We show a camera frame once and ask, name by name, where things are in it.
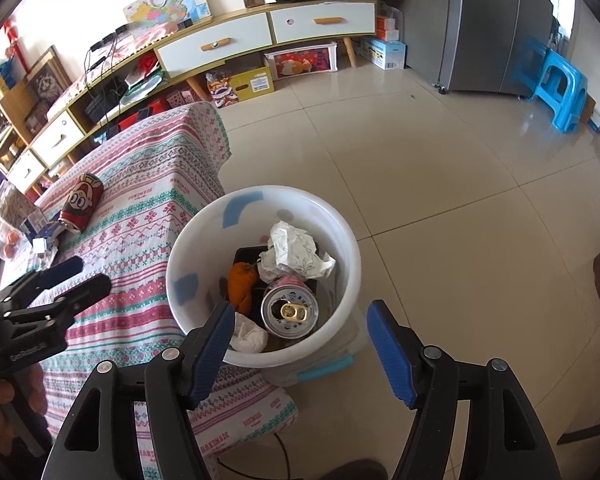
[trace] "gray refrigerator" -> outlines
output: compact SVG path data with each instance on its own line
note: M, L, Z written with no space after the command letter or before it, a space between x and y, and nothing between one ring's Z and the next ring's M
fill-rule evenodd
M533 41L547 45L550 0L387 0L404 13L406 64L447 90L531 94L516 70L537 73Z

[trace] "white drawer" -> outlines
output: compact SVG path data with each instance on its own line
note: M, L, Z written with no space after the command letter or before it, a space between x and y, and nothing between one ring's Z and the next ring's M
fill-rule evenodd
M373 2L327 2L272 10L270 14L277 43L376 33Z
M43 171L45 171L45 167L37 160L33 153L26 150L13 163L11 170L7 174L7 178L18 190L24 193L33 185Z
M237 18L194 32L158 49L169 77L272 44L267 13Z
M82 139L82 131L65 110L31 143L31 147L50 168Z

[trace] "trash can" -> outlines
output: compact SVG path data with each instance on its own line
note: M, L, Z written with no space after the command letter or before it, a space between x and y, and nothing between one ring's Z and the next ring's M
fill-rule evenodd
M285 186L257 186L229 193L203 208L184 227L167 264L167 298L184 333L204 325L220 301L235 251L264 245L273 224L283 220L305 229L336 267L318 292L318 308L329 317L298 343L271 352L227 350L226 363L270 368L304 359L327 344L344 326L360 291L360 252L351 228L331 205L310 193Z

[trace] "white tissue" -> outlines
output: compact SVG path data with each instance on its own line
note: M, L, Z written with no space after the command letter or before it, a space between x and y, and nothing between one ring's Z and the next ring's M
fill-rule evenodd
M269 332L261 329L240 312L235 313L235 328L231 346L236 352L259 354L264 350L268 339Z
M326 278L336 260L324 253L324 260L315 253L314 239L304 229L286 222L274 224L269 233L269 250L260 253L258 273L265 283L295 274L303 281Z

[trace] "gold pull tab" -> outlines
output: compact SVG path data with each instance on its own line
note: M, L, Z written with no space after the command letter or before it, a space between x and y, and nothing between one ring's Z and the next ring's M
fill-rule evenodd
M309 310L304 305L297 303L285 303L280 308L280 316L287 321L294 321L296 323L303 323L309 317Z

